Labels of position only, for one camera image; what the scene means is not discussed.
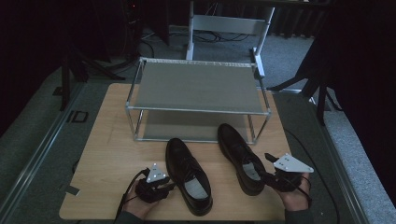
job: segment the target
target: human hand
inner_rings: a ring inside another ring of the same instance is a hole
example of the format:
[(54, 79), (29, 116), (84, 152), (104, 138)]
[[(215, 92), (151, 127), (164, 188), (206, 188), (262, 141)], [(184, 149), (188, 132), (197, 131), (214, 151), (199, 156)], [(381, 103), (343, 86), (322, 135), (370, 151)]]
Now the human hand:
[[(308, 181), (308, 178), (309, 178), (309, 173), (303, 173), (301, 185), (299, 186), (300, 189), (303, 190), (307, 195), (309, 195), (309, 188), (310, 188), (310, 183)], [(275, 189), (275, 191), (280, 196), (280, 199), (282, 200), (286, 210), (292, 212), (292, 211), (301, 211), (308, 209), (309, 207), (308, 199), (306, 198), (306, 195), (304, 195), (299, 190), (295, 189), (294, 191), (290, 191), (290, 192), (281, 192)]]
[(126, 196), (125, 204), (122, 207), (122, 211), (134, 214), (140, 219), (145, 219), (149, 211), (155, 207), (159, 202), (146, 203), (141, 200), (134, 192), (138, 181), (135, 181), (130, 188), (128, 195)]

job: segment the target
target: black leather shoe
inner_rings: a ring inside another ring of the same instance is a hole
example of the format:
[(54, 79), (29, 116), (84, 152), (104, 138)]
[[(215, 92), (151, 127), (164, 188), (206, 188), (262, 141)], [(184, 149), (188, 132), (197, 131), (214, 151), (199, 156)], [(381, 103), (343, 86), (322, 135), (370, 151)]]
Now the black leather shoe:
[(209, 180), (180, 139), (169, 140), (165, 161), (168, 174), (180, 189), (190, 211), (196, 216), (206, 215), (213, 205)]
[(234, 127), (223, 123), (218, 128), (218, 141), (221, 152), (235, 167), (242, 191), (250, 196), (260, 194), (265, 185), (265, 168), (245, 139)]

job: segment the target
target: wooden table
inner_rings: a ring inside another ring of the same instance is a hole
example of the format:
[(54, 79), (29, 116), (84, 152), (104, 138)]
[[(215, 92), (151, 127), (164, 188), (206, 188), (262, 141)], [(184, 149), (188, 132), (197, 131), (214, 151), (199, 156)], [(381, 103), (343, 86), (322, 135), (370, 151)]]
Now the wooden table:
[[(134, 141), (125, 113), (131, 85), (112, 84), (102, 103), (91, 135), (84, 148), (70, 186), (80, 189), (66, 193), (60, 210), (63, 219), (114, 219), (120, 198), (132, 178), (157, 163), (167, 173), (166, 142)], [(271, 93), (268, 101), (273, 115), (257, 144), (251, 146), (268, 172), (274, 171), (264, 158), (290, 153)], [(221, 154), (218, 144), (187, 143), (192, 155), (205, 170), (212, 188), (213, 208), (203, 217), (194, 216), (178, 188), (170, 192), (147, 216), (147, 220), (283, 220), (284, 207), (269, 187), (258, 196), (247, 196), (239, 187), (232, 164)]]

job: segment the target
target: gray carpet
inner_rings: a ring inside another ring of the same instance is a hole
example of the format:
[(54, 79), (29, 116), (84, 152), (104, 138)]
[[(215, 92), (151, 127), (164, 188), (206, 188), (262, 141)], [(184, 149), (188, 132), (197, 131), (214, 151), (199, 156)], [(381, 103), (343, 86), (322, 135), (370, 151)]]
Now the gray carpet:
[[(184, 58), (187, 39), (183, 35), (172, 36), (171, 46), (166, 46), (156, 36), (150, 36), (145, 40), (153, 47), (156, 58)], [(237, 42), (196, 43), (194, 60), (249, 62), (248, 49), (254, 47), (257, 41), (257, 37), (250, 36)], [(284, 39), (268, 36), (262, 52), (266, 72), (265, 86), (270, 87), (293, 77), (311, 43), (312, 39), (301, 37)], [(143, 56), (152, 56), (149, 45), (142, 44), (140, 52)], [(132, 65), (127, 70), (121, 70), (119, 75), (127, 77), (125, 82), (128, 83), (131, 82), (134, 70), (135, 66)], [(82, 153), (107, 86), (112, 82), (114, 81), (105, 77), (92, 75), (88, 83), (83, 85), (72, 110), (89, 112), (87, 122), (66, 122), (62, 125), (37, 173), (30, 174), (34, 175), (34, 179), (22, 194), (9, 223), (77, 223), (76, 220), (66, 221), (59, 218), (59, 208), (64, 199), (62, 185), (67, 185), (71, 181), (73, 165)], [(57, 71), (46, 80), (31, 103), (0, 140), (1, 202), (7, 197), (35, 148), (39, 147), (51, 123), (62, 115), (58, 111), (60, 97), (52, 96), (53, 90), (59, 85), (60, 71)], [(303, 85), (304, 81), (291, 88), (298, 90)], [(328, 150), (332, 146), (324, 140), (326, 134), (323, 134), (327, 130), (316, 121), (315, 106), (302, 95), (286, 91), (277, 93), (275, 100), (282, 124), (287, 129), (293, 155), (316, 169), (311, 177), (311, 192), (314, 198), (312, 212), (315, 221), (336, 223), (338, 211), (340, 223), (354, 223), (329, 159)], [(80, 223), (111, 221), (91, 220)]]

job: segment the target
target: shoe insole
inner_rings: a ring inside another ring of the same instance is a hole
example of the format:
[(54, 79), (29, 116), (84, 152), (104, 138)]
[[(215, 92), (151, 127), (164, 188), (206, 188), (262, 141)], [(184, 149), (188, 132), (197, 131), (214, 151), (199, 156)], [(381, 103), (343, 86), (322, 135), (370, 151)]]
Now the shoe insole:
[(254, 169), (254, 165), (253, 165), (252, 162), (247, 163), (247, 164), (243, 164), (242, 166), (243, 166), (244, 171), (245, 171), (245, 173), (247, 174), (248, 177), (250, 177), (251, 179), (254, 179), (254, 180), (261, 180), (259, 174)]
[(184, 184), (186, 191), (193, 197), (194, 199), (205, 199), (207, 198), (207, 193), (202, 187), (201, 183), (194, 178), (192, 180), (187, 181)]

